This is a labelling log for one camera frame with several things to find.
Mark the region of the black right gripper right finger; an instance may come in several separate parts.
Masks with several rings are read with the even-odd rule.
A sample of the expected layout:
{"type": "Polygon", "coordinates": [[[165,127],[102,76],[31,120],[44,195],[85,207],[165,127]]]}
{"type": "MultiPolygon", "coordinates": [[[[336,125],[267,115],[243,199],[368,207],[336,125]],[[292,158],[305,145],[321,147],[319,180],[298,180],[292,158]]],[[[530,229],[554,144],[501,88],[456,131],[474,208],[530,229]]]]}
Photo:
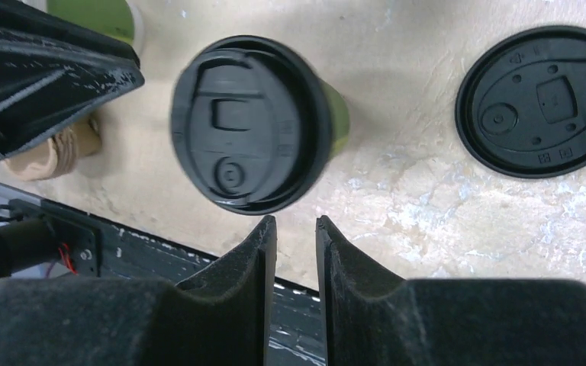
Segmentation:
{"type": "Polygon", "coordinates": [[[405,279],[316,222],[329,365],[586,365],[586,285],[405,279]]]}

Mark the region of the single green paper cup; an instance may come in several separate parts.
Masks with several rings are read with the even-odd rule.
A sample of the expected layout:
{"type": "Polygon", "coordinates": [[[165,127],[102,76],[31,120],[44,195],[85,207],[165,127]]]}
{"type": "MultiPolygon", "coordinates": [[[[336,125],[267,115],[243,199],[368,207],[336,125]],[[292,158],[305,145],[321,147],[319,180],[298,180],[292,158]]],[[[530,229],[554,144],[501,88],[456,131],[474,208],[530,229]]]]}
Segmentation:
{"type": "Polygon", "coordinates": [[[349,139],[349,110],[343,96],[334,87],[326,83],[324,80],[321,81],[321,85],[331,114],[333,137],[330,159],[332,159],[343,150],[349,139]]]}

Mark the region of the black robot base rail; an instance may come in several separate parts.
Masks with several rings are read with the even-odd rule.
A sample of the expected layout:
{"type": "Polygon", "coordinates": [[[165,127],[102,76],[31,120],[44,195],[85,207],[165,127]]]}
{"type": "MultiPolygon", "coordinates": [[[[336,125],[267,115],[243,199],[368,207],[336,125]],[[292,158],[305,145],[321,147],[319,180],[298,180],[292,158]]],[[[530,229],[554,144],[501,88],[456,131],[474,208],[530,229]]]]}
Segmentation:
{"type": "MultiPolygon", "coordinates": [[[[57,215],[93,228],[97,236],[98,277],[164,278],[179,282],[202,270],[216,256],[182,246],[132,226],[99,217],[0,183],[0,204],[22,211],[57,215]]],[[[323,365],[320,298],[316,290],[275,279],[268,365],[323,365]]]]}

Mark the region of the white paper cup stack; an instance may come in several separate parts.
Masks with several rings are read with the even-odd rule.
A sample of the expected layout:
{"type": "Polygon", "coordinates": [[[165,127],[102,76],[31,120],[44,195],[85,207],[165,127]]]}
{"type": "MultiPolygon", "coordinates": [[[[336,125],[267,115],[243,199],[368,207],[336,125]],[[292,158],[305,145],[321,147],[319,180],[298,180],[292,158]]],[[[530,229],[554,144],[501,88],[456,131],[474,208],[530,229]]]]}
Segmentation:
{"type": "Polygon", "coordinates": [[[126,0],[22,0],[22,3],[81,27],[123,41],[140,55],[145,27],[139,8],[126,0]]]}

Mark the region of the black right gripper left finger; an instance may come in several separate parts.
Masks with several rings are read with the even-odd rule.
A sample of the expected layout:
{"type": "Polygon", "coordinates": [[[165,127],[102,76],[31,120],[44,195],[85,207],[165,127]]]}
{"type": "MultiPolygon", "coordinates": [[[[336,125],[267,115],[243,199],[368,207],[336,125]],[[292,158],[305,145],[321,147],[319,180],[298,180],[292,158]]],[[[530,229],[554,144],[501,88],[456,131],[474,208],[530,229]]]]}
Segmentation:
{"type": "Polygon", "coordinates": [[[0,279],[0,365],[262,365],[277,229],[177,284],[151,278],[0,279]]]}

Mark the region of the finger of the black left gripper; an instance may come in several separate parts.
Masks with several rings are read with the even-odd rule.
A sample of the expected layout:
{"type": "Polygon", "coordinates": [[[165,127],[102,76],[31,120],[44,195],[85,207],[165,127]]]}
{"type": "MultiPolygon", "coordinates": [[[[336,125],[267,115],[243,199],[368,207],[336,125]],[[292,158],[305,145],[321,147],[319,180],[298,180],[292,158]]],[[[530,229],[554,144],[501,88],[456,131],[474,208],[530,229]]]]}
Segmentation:
{"type": "Polygon", "coordinates": [[[0,1],[0,161],[144,82],[131,45],[0,1]]]}

